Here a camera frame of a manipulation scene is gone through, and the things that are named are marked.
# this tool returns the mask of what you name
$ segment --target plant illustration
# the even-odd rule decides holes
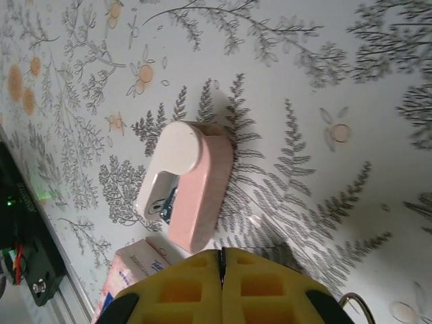
[[[105,38],[107,38],[109,29],[114,29],[117,26],[120,11],[124,7],[124,4],[119,0],[104,0],[104,4],[107,10],[105,15],[108,17],[105,24]]]
[[[348,28],[363,41],[352,74],[356,82],[378,80],[394,71],[420,72],[423,84],[410,86],[396,109],[415,128],[412,145],[428,151],[432,150],[431,10],[427,0],[375,0],[357,9],[361,20]],[[393,17],[393,13],[397,22],[386,24],[387,15]]]
[[[414,307],[404,302],[392,302],[389,305],[391,315],[395,320],[403,324],[432,324],[432,319],[425,316],[427,307],[426,292],[423,287],[414,281],[414,295],[416,301],[416,310]]]
[[[288,241],[293,255],[304,267],[304,272],[325,284],[334,296],[342,295],[342,288],[348,275],[356,264],[362,262],[372,250],[379,248],[392,236],[384,232],[370,240],[347,241],[344,246],[332,244],[333,234],[342,224],[349,211],[359,200],[359,194],[369,178],[371,164],[364,163],[353,185],[340,192],[340,197],[332,196],[325,205],[317,204],[317,209],[310,208],[304,196],[311,191],[302,182],[302,178],[314,174],[315,170],[305,166],[311,156],[305,155],[306,148],[294,110],[286,101],[286,144],[281,149],[279,163],[275,164],[277,173],[268,173],[264,186],[254,190],[257,205],[264,214],[275,221],[275,225]]]
[[[174,112],[171,121],[181,120],[186,117],[186,86],[184,86],[175,101]],[[162,133],[162,130],[167,125],[167,118],[165,116],[165,106],[163,103],[159,104],[157,110],[156,120],[153,117],[151,110],[147,111],[146,118],[141,117],[140,121],[131,125],[135,135],[139,137],[141,142],[145,142],[144,153],[146,157],[151,157],[156,149],[157,140]]]
[[[7,4],[7,18],[5,23],[15,22],[22,29],[20,34],[20,40],[29,39],[30,47],[32,49],[35,46],[40,45],[42,42],[53,42],[59,39],[60,36],[56,38],[49,38],[47,31],[42,26],[42,21],[39,13],[36,13],[36,23],[30,17],[30,9],[24,9],[21,3],[16,3],[15,1],[10,1]],[[15,32],[13,29],[9,29],[9,36],[13,37]]]
[[[50,62],[46,67],[45,72],[43,73],[42,106],[41,106],[41,109],[43,111],[49,111],[49,112],[53,111],[54,96],[53,93],[51,92],[52,84],[53,83],[51,80],[51,62]]]
[[[24,146],[23,146],[23,140],[20,140],[20,137],[18,135],[17,131],[14,131],[11,135],[9,144],[11,148],[15,151],[16,156],[19,159],[20,166],[23,168],[23,176],[28,181],[30,181],[30,169],[28,168],[28,164],[26,162],[26,159],[24,158]]]
[[[138,64],[130,64],[130,69],[133,75],[137,78],[135,83],[129,88],[126,96],[132,95],[134,98],[136,95],[141,95],[147,84],[153,79],[153,68],[151,65],[155,62],[154,59],[148,59],[149,46],[144,46],[142,52],[142,63],[138,61]]]
[[[191,0],[182,7],[153,15],[143,26],[166,14],[173,24],[186,31],[188,42],[193,43],[193,50],[199,51],[203,31],[199,29],[200,22],[195,16],[202,16],[218,32],[224,33],[224,53],[231,55],[240,51],[240,45],[245,42],[243,36],[239,35],[239,27],[241,22],[246,22],[249,24],[246,36],[254,39],[255,57],[266,66],[279,61],[274,53],[279,46],[284,53],[289,53],[291,48],[297,50],[295,64],[304,69],[304,73],[310,78],[310,85],[314,88],[337,85],[348,75],[346,52],[338,49],[335,43],[326,42],[317,52],[304,46],[308,37],[319,36],[318,31],[323,26],[316,26],[314,22],[307,24],[296,16],[282,16],[277,23],[270,19],[257,20],[253,18],[252,12],[257,10],[259,5],[259,0],[223,0],[217,7],[212,7],[203,0]]]
[[[111,131],[111,127],[115,130],[120,130],[124,136],[124,129],[127,127],[125,122],[122,119],[122,115],[118,112],[117,115],[110,115],[109,117],[105,117],[105,120],[109,122],[109,132]]]
[[[136,26],[136,15],[134,16],[134,21],[132,23],[128,22],[128,26],[130,28],[129,49],[131,49],[134,39],[137,38],[140,34],[140,29]]]
[[[432,192],[422,192],[418,195],[418,204],[404,201],[404,206],[415,211],[432,223]],[[423,231],[432,235],[432,227],[422,227]]]
[[[99,171],[102,195],[109,205],[109,218],[113,223],[132,226],[138,222],[150,232],[160,232],[161,220],[147,221],[134,210],[134,201],[145,174],[143,165],[134,168],[129,160],[120,164],[118,158],[111,155],[109,166],[104,164]]]
[[[107,251],[111,248],[111,243],[103,237],[99,239],[95,237],[95,225],[89,221],[87,217],[80,217],[77,223],[66,218],[59,218],[59,221],[65,221],[78,240],[78,247],[81,250],[81,255],[84,255],[86,248],[89,248],[94,256],[94,267],[100,269],[103,265],[107,272],[111,266],[111,260],[107,258]]]
[[[337,113],[337,118],[343,118],[347,112],[348,107],[342,108],[339,113]],[[335,144],[345,143],[351,137],[351,128],[346,124],[337,124],[334,122],[334,119],[329,114],[327,110],[324,108],[320,108],[319,112],[321,114],[321,118],[328,125],[324,129],[324,141],[327,143],[327,146],[330,148],[331,152],[335,151]]]
[[[93,179],[86,174],[85,168],[92,165],[93,159],[100,161],[104,138],[100,136],[101,130],[96,129],[91,121],[76,115],[76,111],[81,106],[72,84],[74,75],[70,67],[62,64],[58,69],[52,57],[51,66],[60,89],[50,105],[54,110],[55,133],[63,141],[62,173],[65,182],[70,185],[75,208],[77,210],[89,209],[90,206],[96,208],[97,187],[93,185]]]
[[[97,107],[103,103],[105,99],[103,90],[108,83],[108,77],[110,77],[117,68],[125,68],[126,65],[113,61],[105,40],[102,40],[101,45],[97,46],[93,40],[88,39],[90,31],[96,26],[96,13],[93,11],[93,4],[85,8],[82,7],[82,2],[83,0],[72,0],[72,4],[66,7],[66,10],[62,13],[61,21],[69,36],[64,55],[71,61],[74,58],[75,49],[79,47],[89,48],[88,55],[84,56],[84,60],[77,59],[74,64],[74,73],[78,76],[79,83],[81,83],[86,65],[99,61],[109,66],[110,70],[100,69],[97,76],[90,74],[88,82],[82,83],[82,91],[84,92],[83,98],[84,100],[88,99],[86,108],[88,111],[91,111],[93,115],[96,115]],[[119,1],[113,4],[112,8],[118,9],[113,9],[114,14],[119,14],[120,7]],[[82,13],[82,24],[77,28],[78,15],[80,12]]]
[[[55,205],[64,211],[68,203],[60,189],[63,182],[60,168],[55,165],[53,155],[46,152],[44,138],[38,134],[31,121],[28,124],[28,133],[30,146],[38,153],[36,158],[38,175],[47,183],[49,196],[55,201]]]
[[[202,88],[200,103],[198,104],[198,117],[196,120],[201,123],[212,122],[216,115],[213,113],[214,105],[211,99],[211,79],[209,78]]]

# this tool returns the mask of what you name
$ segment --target white wallpaper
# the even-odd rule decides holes
[[[378,323],[431,322],[430,1],[1,7],[0,122],[91,301],[115,250],[166,231],[132,203],[184,119],[236,149],[209,247],[294,255]]]

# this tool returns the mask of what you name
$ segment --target tissue box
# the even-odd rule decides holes
[[[117,250],[94,310],[92,324],[123,289],[169,266],[169,263],[146,240]]]

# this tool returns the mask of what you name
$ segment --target yellow sponge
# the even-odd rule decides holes
[[[98,322],[112,323],[353,324],[323,285],[238,248],[198,253],[123,290]]]
[[[217,250],[207,250],[121,291],[139,295],[128,323],[193,324],[222,322]]]
[[[255,254],[228,248],[222,291],[223,324],[324,323],[306,296],[318,282]]]

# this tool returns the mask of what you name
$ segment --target stapler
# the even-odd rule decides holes
[[[225,132],[215,124],[175,121],[164,128],[135,203],[149,221],[171,196],[178,178],[168,238],[189,253],[201,251],[215,231],[234,162]]]

